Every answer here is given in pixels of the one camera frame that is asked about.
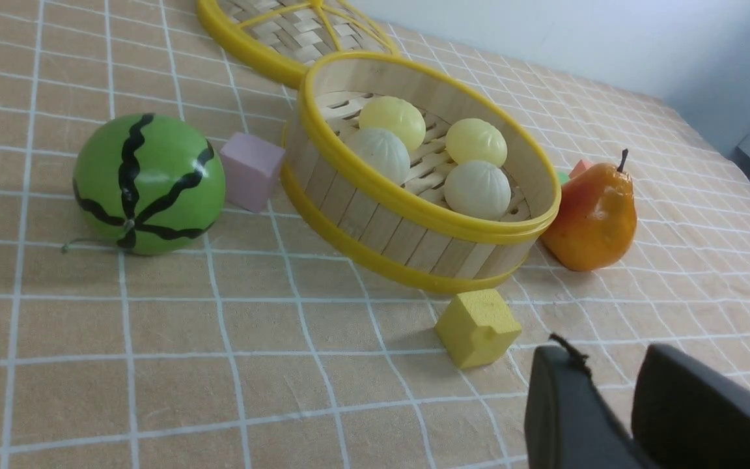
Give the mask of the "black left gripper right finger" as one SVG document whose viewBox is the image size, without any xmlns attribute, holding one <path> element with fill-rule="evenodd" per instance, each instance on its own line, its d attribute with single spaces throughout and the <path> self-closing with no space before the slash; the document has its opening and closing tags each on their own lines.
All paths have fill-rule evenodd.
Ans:
<svg viewBox="0 0 750 469">
<path fill-rule="evenodd" d="M 654 343 L 638 372 L 632 433 L 661 468 L 750 468 L 750 391 Z"/>
</svg>

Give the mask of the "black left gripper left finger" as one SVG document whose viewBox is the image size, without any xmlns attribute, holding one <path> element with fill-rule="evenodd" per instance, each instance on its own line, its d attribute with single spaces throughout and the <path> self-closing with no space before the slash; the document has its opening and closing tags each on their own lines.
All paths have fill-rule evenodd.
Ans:
<svg viewBox="0 0 750 469">
<path fill-rule="evenodd" d="M 534 350 L 524 436 L 531 468 L 654 468 L 607 401 L 588 354 L 557 334 Z"/>
</svg>

